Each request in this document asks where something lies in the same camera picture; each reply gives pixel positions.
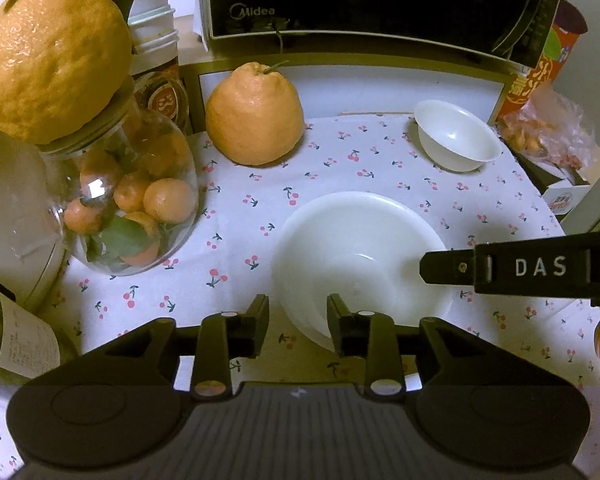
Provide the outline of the dark canister with label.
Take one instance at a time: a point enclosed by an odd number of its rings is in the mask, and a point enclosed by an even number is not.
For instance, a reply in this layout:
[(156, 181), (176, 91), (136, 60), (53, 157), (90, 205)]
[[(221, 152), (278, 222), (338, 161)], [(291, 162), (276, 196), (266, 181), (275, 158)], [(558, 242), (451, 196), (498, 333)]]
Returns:
[(78, 356), (70, 339), (16, 304), (0, 285), (0, 395)]

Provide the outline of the glass jar with tangerines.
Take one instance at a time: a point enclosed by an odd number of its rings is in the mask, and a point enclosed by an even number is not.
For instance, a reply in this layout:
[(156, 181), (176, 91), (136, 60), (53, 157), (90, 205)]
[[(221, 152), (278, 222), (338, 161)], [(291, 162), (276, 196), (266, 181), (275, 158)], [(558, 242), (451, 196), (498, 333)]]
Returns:
[(132, 79), (93, 120), (38, 151), (66, 246), (92, 270), (150, 269), (193, 229), (192, 150), (171, 119), (138, 106)]

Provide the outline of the orange citrus on cloth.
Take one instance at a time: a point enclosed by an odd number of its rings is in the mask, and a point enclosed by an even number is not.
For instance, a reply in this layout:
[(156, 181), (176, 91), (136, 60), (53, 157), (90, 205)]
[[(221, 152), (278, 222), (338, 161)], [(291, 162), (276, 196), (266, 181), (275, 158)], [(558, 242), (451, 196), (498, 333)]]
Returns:
[(265, 166), (291, 152), (306, 124), (294, 85), (276, 66), (248, 62), (211, 92), (206, 131), (228, 159)]

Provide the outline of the small cream bowl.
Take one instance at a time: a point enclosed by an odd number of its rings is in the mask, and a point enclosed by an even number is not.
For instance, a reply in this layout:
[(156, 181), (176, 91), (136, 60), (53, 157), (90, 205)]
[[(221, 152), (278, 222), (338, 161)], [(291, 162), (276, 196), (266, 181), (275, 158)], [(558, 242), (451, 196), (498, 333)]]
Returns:
[(422, 148), (445, 170), (471, 172), (501, 154), (501, 143), (492, 128), (455, 104), (420, 101), (414, 118)]

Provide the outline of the white rice cooker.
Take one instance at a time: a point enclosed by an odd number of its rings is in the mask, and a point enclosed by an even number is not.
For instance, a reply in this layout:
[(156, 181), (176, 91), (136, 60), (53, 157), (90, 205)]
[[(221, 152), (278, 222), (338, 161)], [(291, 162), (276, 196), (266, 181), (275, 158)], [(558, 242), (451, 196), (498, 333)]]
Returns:
[(65, 259), (42, 158), (0, 131), (0, 284), (34, 313)]

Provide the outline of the red orange gift box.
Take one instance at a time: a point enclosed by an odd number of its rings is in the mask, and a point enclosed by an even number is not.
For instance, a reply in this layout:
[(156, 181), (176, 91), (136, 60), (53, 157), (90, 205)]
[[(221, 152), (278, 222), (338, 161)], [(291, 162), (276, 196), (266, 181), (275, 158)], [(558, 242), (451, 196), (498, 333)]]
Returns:
[(588, 32), (582, 13), (569, 1), (560, 0), (541, 57), (533, 70), (518, 75), (510, 84), (496, 118), (520, 110), (543, 82), (554, 82), (578, 39)]

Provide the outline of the black Midea microwave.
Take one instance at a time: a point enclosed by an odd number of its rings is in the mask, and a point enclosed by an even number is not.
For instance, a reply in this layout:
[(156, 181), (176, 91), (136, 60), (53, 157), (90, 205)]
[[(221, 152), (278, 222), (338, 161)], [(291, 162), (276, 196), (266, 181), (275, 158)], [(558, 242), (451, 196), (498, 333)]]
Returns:
[(535, 66), (559, 0), (199, 0), (213, 39), (368, 35), (432, 42)]

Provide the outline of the large citrus on jar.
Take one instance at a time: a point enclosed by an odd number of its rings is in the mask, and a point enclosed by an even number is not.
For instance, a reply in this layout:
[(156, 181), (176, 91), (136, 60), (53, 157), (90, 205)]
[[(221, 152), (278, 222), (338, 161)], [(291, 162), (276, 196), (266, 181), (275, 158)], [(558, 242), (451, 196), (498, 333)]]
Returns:
[(4, 0), (0, 131), (49, 144), (94, 119), (128, 78), (132, 39), (112, 0)]

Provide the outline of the stacked white lidded tins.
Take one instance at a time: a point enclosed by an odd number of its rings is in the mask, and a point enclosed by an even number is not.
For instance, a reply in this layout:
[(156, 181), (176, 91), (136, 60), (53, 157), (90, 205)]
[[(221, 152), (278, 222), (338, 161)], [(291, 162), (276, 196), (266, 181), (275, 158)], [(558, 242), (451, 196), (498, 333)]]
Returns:
[(128, 18), (133, 43), (132, 76), (173, 62), (178, 56), (174, 12), (169, 0), (133, 1)]

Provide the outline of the black white carton box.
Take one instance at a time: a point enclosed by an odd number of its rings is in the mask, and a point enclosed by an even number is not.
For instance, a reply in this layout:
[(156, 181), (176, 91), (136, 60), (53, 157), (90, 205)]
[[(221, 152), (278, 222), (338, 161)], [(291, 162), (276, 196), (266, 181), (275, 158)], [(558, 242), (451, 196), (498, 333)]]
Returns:
[(592, 188), (592, 184), (577, 171), (521, 154), (516, 154), (516, 159), (556, 217), (573, 211)]

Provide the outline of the plastic bag of fruit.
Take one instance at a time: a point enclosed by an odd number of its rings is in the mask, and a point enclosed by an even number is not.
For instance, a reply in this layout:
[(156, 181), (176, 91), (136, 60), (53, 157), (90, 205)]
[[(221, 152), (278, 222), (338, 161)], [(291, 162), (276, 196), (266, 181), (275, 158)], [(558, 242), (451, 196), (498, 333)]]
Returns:
[(582, 107), (545, 81), (527, 103), (496, 122), (520, 166), (540, 188), (565, 181), (591, 185), (597, 179), (593, 124)]

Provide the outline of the large cream bowl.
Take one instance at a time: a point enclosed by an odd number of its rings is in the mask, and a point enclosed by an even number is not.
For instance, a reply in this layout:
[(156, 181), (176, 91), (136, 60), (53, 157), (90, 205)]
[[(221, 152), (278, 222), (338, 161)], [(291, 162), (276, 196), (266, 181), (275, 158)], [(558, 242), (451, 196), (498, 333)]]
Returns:
[(295, 211), (277, 234), (274, 296), (300, 332), (332, 350), (326, 300), (373, 311), (399, 325), (448, 316), (453, 292), (419, 275), (426, 252), (444, 249), (436, 231), (395, 200), (367, 192), (332, 193)]

